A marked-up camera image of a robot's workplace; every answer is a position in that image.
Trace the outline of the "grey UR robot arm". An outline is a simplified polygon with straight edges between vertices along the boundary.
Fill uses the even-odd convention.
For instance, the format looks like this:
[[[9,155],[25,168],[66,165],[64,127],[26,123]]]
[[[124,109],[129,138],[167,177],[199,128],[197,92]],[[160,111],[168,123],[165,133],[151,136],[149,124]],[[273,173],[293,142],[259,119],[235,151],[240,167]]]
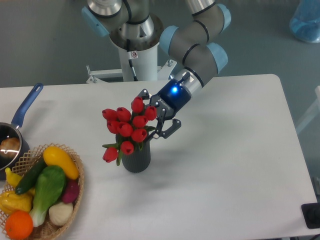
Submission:
[[[213,0],[188,0],[192,22],[181,29],[164,27],[147,0],[89,0],[81,14],[99,36],[118,48],[123,80],[155,81],[160,77],[158,49],[183,69],[158,93],[143,90],[157,111],[157,126],[147,138],[168,138],[180,126],[176,113],[228,63],[225,50],[213,42],[231,22],[230,11]]]

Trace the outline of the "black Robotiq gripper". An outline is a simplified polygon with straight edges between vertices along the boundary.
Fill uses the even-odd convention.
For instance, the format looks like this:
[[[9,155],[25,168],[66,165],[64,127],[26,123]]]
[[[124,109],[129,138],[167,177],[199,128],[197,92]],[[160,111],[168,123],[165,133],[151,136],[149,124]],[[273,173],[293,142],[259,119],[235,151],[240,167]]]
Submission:
[[[191,100],[191,94],[186,87],[180,85],[176,79],[170,80],[157,94],[150,95],[148,90],[144,88],[131,102],[132,107],[148,107],[154,106],[157,110],[157,116],[163,109],[166,110],[164,120],[171,120],[172,125],[163,130],[164,120],[158,119],[155,130],[147,136],[147,139],[167,139],[181,126],[182,122],[174,118],[176,113]]]

